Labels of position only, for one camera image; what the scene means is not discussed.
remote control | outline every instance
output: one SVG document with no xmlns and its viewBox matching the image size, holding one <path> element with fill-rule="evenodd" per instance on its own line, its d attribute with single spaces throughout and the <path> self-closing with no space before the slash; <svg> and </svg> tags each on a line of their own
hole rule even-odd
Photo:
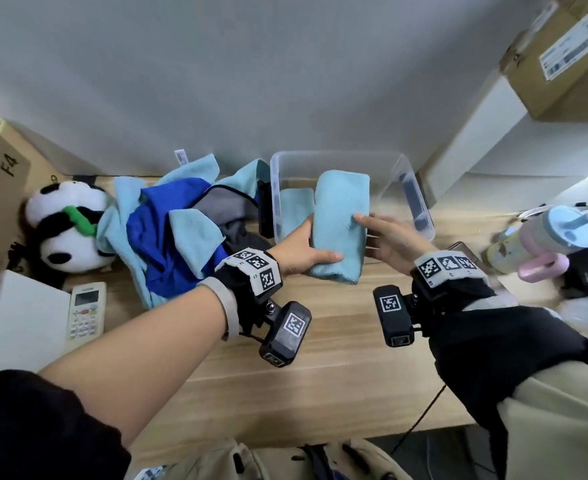
<svg viewBox="0 0 588 480">
<path fill-rule="evenodd" d="M 75 286 L 69 302 L 64 352 L 88 343 L 103 333 L 106 285 L 104 282 Z"/>
</svg>

remote display screen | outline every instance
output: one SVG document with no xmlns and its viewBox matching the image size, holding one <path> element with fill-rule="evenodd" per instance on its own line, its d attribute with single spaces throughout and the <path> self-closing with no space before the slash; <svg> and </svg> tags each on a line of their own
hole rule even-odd
<svg viewBox="0 0 588 480">
<path fill-rule="evenodd" d="M 87 293 L 79 293 L 74 300 L 74 306 L 87 305 L 88 303 L 96 303 L 98 301 L 98 291 L 88 291 Z"/>
</svg>

gray wall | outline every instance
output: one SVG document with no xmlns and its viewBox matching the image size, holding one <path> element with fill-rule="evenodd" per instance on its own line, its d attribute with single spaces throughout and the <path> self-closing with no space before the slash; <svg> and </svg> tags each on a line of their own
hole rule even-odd
<svg viewBox="0 0 588 480">
<path fill-rule="evenodd" d="M 0 116 L 72 173 L 159 175 L 177 148 L 418 168 L 536 1 L 0 0 Z"/>
</svg>

wire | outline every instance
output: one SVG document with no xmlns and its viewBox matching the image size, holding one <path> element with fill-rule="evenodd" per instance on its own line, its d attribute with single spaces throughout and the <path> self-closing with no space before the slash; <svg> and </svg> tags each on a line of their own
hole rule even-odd
<svg viewBox="0 0 588 480">
<path fill-rule="evenodd" d="M 480 464 L 479 462 L 477 462 L 477 461 L 474 461 L 473 463 L 474 463 L 474 464 L 475 464 L 477 467 L 481 467 L 482 469 L 484 469 L 484 470 L 487 470 L 488 472 L 490 472 L 490 473 L 493 473 L 494 475 L 496 475 L 496 472 L 495 472 L 495 471 L 493 471 L 493 469 L 491 469 L 491 468 L 487 468 L 486 466 L 484 466 L 484 465 L 481 465 L 481 464 Z"/>
<path fill-rule="evenodd" d="M 427 475 L 430 476 L 430 480 L 434 480 L 434 477 L 432 476 L 432 468 L 430 466 L 430 436 L 426 435 L 425 436 L 425 442 L 427 443 L 427 451 L 425 452 L 425 462 L 427 464 Z"/>
<path fill-rule="evenodd" d="M 258 343 L 262 344 L 264 343 L 264 339 L 257 337 L 256 335 L 252 335 L 251 333 L 239 333 L 239 335 L 242 335 L 243 337 L 248 337 L 249 339 L 255 339 Z"/>
<path fill-rule="evenodd" d="M 414 423 L 414 425 L 410 429 L 408 429 L 403 436 L 401 436 L 401 439 L 398 441 L 396 446 L 394 448 L 392 448 L 392 452 L 389 454 L 390 456 L 394 455 L 396 450 L 398 450 L 399 446 L 401 446 L 403 444 L 403 442 L 405 441 L 407 436 L 414 430 L 414 428 L 416 428 L 418 426 L 418 423 L 421 422 L 421 420 L 425 417 L 427 412 L 432 408 L 432 406 L 434 405 L 436 400 L 442 395 L 443 391 L 445 390 L 445 387 L 447 387 L 447 386 L 445 384 L 443 384 L 443 387 L 441 387 L 441 390 L 436 393 L 432 402 L 427 406 L 425 411 L 423 411 L 423 414 L 421 414 L 421 417 L 418 418 L 418 420 Z"/>
</svg>

pink handle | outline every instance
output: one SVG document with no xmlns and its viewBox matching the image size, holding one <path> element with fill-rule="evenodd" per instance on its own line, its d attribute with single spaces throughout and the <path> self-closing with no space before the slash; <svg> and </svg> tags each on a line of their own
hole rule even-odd
<svg viewBox="0 0 588 480">
<path fill-rule="evenodd" d="M 527 283 L 536 283 L 560 276 L 570 266 L 564 254 L 545 253 L 519 266 L 519 278 Z"/>
</svg>

